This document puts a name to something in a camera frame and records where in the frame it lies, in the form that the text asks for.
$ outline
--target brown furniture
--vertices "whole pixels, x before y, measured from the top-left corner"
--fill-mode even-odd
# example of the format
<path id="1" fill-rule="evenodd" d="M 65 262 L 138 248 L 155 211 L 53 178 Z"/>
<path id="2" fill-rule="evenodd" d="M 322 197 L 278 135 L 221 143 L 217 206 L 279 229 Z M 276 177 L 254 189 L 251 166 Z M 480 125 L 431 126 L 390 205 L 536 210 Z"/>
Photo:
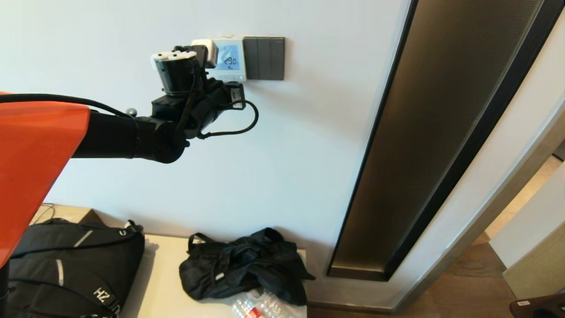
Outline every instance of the brown furniture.
<path id="1" fill-rule="evenodd" d="M 517 300 L 510 304 L 510 312 L 514 318 L 565 318 L 565 294 Z"/>
<path id="2" fill-rule="evenodd" d="M 565 287 L 565 222 L 503 273 L 519 299 L 551 295 Z"/>

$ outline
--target metal knob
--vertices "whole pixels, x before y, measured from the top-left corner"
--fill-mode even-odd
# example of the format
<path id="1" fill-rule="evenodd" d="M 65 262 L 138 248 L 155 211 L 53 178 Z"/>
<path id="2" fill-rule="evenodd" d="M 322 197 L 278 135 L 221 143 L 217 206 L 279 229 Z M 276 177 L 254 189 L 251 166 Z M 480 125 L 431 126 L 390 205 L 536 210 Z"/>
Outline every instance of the metal knob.
<path id="1" fill-rule="evenodd" d="M 137 109 L 128 108 L 128 109 L 125 110 L 125 113 L 132 116 L 132 117 L 136 117 L 137 116 Z"/>

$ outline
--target plastic water bottle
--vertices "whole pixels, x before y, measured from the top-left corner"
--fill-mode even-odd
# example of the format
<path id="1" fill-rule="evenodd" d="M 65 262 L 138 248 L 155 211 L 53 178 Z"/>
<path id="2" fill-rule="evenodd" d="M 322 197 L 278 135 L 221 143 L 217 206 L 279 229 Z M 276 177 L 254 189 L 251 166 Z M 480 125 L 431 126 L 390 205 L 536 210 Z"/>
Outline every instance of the plastic water bottle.
<path id="1" fill-rule="evenodd" d="M 232 309 L 237 318 L 265 318 L 246 295 L 239 297 Z"/>
<path id="2" fill-rule="evenodd" d="M 265 318 L 294 318 L 279 298 L 270 291 L 265 290 L 258 300 L 257 306 Z"/>

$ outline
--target black backpack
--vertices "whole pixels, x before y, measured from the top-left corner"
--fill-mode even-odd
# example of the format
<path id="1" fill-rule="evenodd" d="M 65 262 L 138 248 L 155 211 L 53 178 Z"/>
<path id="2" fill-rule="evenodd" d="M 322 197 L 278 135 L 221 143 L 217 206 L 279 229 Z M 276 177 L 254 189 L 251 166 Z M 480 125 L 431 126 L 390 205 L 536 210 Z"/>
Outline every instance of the black backpack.
<path id="1" fill-rule="evenodd" d="M 145 249 L 143 227 L 32 225 L 10 259 L 6 318 L 117 317 Z"/>

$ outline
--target thermostat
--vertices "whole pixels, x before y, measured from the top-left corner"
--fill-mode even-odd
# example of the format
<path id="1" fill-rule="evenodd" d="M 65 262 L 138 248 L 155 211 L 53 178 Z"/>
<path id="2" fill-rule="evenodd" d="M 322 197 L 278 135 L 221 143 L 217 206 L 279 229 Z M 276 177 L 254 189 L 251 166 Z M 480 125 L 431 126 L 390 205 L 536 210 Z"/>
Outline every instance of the thermostat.
<path id="1" fill-rule="evenodd" d="M 244 43 L 241 38 L 215 38 L 218 62 L 208 69 L 210 76 L 222 81 L 246 81 Z"/>

